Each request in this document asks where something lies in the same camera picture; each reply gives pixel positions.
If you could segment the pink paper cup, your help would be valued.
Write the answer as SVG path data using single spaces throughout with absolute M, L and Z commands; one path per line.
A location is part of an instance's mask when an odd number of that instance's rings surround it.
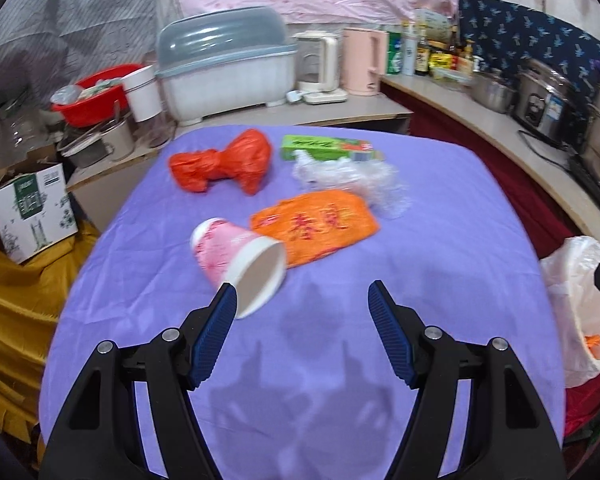
M 208 281 L 231 284 L 237 292 L 236 318 L 260 310 L 279 290 L 286 275 L 287 253 L 280 240 L 221 218 L 199 223 L 190 247 Z

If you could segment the clear plastic wrap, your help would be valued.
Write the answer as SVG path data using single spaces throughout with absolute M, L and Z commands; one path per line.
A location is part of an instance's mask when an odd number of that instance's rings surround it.
M 354 194 L 386 218 L 398 218 L 411 206 L 398 168 L 376 158 L 317 160 L 306 150 L 295 150 L 291 173 L 305 190 Z

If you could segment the orange printed plastic bag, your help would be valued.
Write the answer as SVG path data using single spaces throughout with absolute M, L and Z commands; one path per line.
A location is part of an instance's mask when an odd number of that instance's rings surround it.
M 250 217 L 250 229 L 282 242 L 287 266 L 295 268 L 373 236 L 379 224 L 360 196 L 325 190 L 256 212 Z

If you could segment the red-orange plastic bag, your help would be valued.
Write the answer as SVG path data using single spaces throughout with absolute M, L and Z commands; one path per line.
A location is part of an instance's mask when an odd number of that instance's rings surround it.
M 169 168 L 175 182 L 184 191 L 203 193 L 209 184 L 233 180 L 242 192 L 254 195 L 268 173 L 272 145 L 258 129 L 247 129 L 224 150 L 178 153 L 169 158 Z

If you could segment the green toothpaste box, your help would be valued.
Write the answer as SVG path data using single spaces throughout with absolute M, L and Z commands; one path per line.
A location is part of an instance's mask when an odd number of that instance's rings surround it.
M 296 157 L 296 151 L 305 151 L 319 162 L 343 157 L 354 162 L 384 159 L 384 155 L 365 140 L 286 134 L 280 147 L 280 156 L 285 160 L 293 160 Z

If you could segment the orange foam net sleeve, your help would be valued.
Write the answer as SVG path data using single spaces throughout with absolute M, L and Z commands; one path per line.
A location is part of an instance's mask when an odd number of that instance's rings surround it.
M 588 350 L 593 351 L 594 348 L 600 346 L 600 335 L 585 335 L 584 342 Z

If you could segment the white lined trash bin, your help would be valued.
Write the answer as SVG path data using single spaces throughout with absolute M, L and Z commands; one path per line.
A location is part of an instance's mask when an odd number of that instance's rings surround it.
M 540 261 L 568 388 L 600 375 L 600 346 L 590 351 L 584 342 L 585 335 L 600 335 L 600 292 L 594 284 L 599 264 L 600 242 L 590 236 L 569 237 Z

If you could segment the black induction cooker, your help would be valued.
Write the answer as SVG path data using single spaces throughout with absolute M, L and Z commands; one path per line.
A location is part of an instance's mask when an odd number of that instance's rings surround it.
M 568 168 L 573 179 L 600 203 L 600 170 L 592 169 L 580 155 L 570 157 Z

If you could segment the red counter skirt cloth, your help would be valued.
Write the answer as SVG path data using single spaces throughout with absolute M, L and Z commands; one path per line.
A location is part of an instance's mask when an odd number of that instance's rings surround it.
M 480 134 L 421 98 L 383 82 L 380 91 L 412 112 L 413 136 L 458 144 L 473 151 L 504 191 L 527 231 L 536 254 L 549 256 L 569 237 L 582 231 L 526 170 Z M 566 390 L 565 436 L 573 437 L 600 414 L 600 375 Z

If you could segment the steel rice cooker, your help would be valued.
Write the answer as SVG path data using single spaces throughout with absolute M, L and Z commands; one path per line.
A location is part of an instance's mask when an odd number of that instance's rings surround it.
M 547 144 L 559 146 L 574 111 L 571 82 L 550 66 L 528 58 L 518 72 L 518 96 L 512 116 Z

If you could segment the small steel pot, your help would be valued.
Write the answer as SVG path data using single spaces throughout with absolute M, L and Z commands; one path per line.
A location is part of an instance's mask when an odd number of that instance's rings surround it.
M 488 110 L 507 114 L 513 105 L 516 90 L 500 74 L 477 72 L 472 76 L 469 95 Z

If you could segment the green white cardboard box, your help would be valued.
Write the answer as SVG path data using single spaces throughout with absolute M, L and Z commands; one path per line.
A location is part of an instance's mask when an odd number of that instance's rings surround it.
M 24 263 L 77 232 L 59 162 L 42 162 L 0 184 L 0 237 L 14 263 Z

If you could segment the navy floral backsplash cloth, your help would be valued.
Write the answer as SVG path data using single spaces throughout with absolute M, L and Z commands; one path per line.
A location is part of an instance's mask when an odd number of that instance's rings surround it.
M 458 0 L 458 10 L 460 38 L 472 42 L 486 67 L 513 77 L 534 58 L 569 80 L 580 107 L 594 100 L 599 39 L 553 15 L 503 0 Z

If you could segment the dark soy sauce bottle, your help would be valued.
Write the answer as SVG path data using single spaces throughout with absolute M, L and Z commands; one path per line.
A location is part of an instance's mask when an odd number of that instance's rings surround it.
M 430 47 L 427 40 L 427 27 L 425 24 L 419 27 L 419 36 L 415 56 L 415 74 L 427 76 L 429 73 Z

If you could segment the purple tablecloth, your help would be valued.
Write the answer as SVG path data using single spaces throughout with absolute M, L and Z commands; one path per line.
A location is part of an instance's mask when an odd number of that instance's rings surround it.
M 260 192 L 230 181 L 183 191 L 171 155 L 222 148 L 236 126 L 209 127 L 166 145 L 99 237 L 74 282 L 50 346 L 38 404 L 50 434 L 99 341 L 142 344 L 214 295 L 190 249 L 200 222 L 246 226 L 298 195 L 279 156 Z M 488 168 L 455 144 L 369 133 L 399 171 L 406 211 L 340 252 L 289 270 L 258 312 L 235 322 L 212 376 L 192 395 L 215 463 L 227 479 L 380 479 L 414 392 L 393 373 L 367 307 L 382 281 L 398 304 L 458 340 L 513 346 L 556 430 L 565 425 L 557 330 L 539 260 Z

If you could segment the small grey mug pot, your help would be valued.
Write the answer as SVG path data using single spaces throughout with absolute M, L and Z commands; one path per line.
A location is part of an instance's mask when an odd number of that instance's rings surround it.
M 93 166 L 106 158 L 120 160 L 134 151 L 135 141 L 126 118 L 88 128 L 85 131 L 67 128 L 58 144 L 58 152 L 76 168 Z

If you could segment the green tin can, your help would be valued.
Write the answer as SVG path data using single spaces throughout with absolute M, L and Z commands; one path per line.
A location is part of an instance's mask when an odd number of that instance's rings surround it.
M 387 75 L 399 75 L 402 72 L 403 54 L 402 54 L 402 35 L 400 32 L 389 30 L 388 50 L 387 50 Z

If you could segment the white bottle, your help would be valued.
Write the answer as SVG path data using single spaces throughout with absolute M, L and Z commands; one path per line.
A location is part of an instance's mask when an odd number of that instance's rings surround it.
M 415 23 L 410 20 L 402 22 L 402 70 L 406 76 L 415 75 L 415 62 L 418 37 Z

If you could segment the red plastic basin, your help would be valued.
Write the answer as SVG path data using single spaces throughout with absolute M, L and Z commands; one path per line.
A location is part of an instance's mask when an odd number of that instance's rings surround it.
M 100 80 L 122 78 L 140 68 L 142 66 L 137 63 L 111 66 L 78 80 L 76 84 L 83 89 L 91 89 Z M 111 88 L 102 90 L 94 96 L 68 105 L 52 104 L 50 109 L 60 113 L 69 126 L 86 128 L 113 118 L 116 105 L 119 105 L 121 113 L 129 110 L 129 103 L 122 84 L 114 84 Z

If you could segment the pink electric kettle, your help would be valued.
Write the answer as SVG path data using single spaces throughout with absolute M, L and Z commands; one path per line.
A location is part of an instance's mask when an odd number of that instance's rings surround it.
M 343 89 L 354 96 L 376 96 L 387 68 L 388 32 L 346 27 L 341 49 Z

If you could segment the white cup jar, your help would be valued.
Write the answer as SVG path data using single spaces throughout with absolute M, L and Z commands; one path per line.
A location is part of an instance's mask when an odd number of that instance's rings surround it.
M 122 87 L 136 122 L 146 122 L 163 112 L 154 66 L 147 65 L 121 78 Z

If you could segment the white glass kettle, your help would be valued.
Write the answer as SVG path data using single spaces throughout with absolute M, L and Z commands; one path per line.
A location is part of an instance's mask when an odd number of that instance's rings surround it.
M 294 34 L 296 88 L 310 105 L 346 102 L 348 92 L 340 87 L 339 40 L 332 32 L 307 30 Z

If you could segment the dish rack with grey lid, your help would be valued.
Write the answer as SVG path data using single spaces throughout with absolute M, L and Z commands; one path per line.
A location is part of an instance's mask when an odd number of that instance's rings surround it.
M 157 77 L 181 125 L 256 105 L 286 102 L 297 45 L 283 18 L 252 6 L 182 18 L 157 38 Z

